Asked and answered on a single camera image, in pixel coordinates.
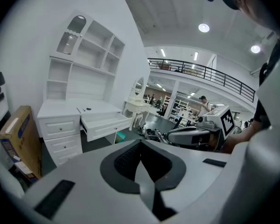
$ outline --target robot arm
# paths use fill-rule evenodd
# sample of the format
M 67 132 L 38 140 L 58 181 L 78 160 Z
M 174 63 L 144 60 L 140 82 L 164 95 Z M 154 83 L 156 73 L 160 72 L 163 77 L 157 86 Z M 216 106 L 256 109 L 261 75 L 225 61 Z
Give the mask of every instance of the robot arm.
M 219 150 L 234 128 L 229 107 L 219 107 L 199 117 L 196 126 L 169 131 L 166 139 L 174 145 L 198 146 L 208 143 L 210 135 L 214 134 L 218 137 L 215 150 Z

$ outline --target floor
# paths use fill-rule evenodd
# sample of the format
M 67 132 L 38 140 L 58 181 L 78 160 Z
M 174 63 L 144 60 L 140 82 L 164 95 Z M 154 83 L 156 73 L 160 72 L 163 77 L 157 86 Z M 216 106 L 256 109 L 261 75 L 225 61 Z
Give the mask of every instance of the floor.
M 159 129 L 161 133 L 167 133 L 168 131 L 173 129 L 174 124 L 171 121 L 163 119 L 160 116 L 154 115 L 153 112 L 151 112 L 147 118 L 144 127 L 146 129 Z M 136 129 L 135 130 L 132 129 L 132 131 L 129 131 L 127 128 L 122 130 L 121 132 L 126 135 L 124 139 L 125 141 L 144 139 L 144 136 L 140 136 L 139 134 L 136 133 Z M 83 153 L 111 145 L 105 138 L 100 138 L 91 142 L 87 142 L 87 137 L 84 131 L 81 132 L 81 143 L 82 143 Z M 45 144 L 43 143 L 42 144 L 42 175 L 45 176 L 55 168 L 56 165 L 51 159 L 49 152 Z

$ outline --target black rubber pad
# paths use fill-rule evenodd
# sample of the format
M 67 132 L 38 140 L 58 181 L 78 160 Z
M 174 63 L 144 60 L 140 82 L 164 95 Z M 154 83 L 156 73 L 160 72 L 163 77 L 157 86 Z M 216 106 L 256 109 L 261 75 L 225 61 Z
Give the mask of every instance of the black rubber pad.
M 35 211 L 44 217 L 51 219 L 58 211 L 74 185 L 75 183 L 72 181 L 61 180 L 35 207 Z

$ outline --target open drawer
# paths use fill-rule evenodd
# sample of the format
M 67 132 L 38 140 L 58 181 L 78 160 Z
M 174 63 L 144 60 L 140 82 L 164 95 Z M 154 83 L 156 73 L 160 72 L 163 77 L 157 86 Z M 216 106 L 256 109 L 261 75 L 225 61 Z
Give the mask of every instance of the open drawer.
M 88 142 L 128 128 L 131 122 L 132 118 L 127 118 L 120 113 L 99 113 L 81 116 L 81 126 L 87 134 Z

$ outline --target ceiling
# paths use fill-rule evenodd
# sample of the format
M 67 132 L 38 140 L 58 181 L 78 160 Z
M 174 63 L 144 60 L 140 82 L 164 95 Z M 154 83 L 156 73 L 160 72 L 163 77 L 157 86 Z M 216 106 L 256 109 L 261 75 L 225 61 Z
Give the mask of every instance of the ceiling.
M 222 0 L 126 0 L 143 44 L 192 47 L 225 56 L 248 71 L 259 68 L 276 42 L 271 31 L 258 26 Z M 206 23 L 208 33 L 198 30 Z M 259 45 L 261 52 L 250 51 Z
M 163 57 L 161 48 L 164 49 L 166 57 Z M 145 52 L 148 58 L 161 58 L 171 60 L 181 60 L 192 62 L 206 66 L 212 57 L 212 53 L 208 51 L 198 50 L 189 47 L 145 47 Z M 195 52 L 198 52 L 197 60 L 194 61 Z
M 166 79 L 166 78 L 161 78 L 161 77 L 153 77 L 153 76 L 149 76 L 147 85 L 150 88 L 156 89 L 156 90 L 160 90 L 162 91 L 162 88 L 164 88 L 166 91 L 168 92 L 172 92 L 173 87 L 174 87 L 174 80 L 170 80 L 170 79 Z M 205 90 L 205 89 L 201 89 L 197 86 L 191 85 L 191 84 L 187 84 L 187 83 L 183 83 L 180 82 L 179 87 L 178 87 L 178 92 L 183 93 L 185 95 L 190 96 L 191 93 L 195 93 L 193 95 L 194 98 L 198 99 L 199 97 L 201 97 L 202 95 L 204 95 L 207 98 L 207 101 L 210 102 L 213 105 L 218 105 L 218 104 L 224 104 L 224 105 L 229 105 L 232 111 L 248 111 L 246 108 L 240 106 L 238 103 L 227 99 L 224 96 L 221 96 L 219 94 L 216 94 L 214 92 Z

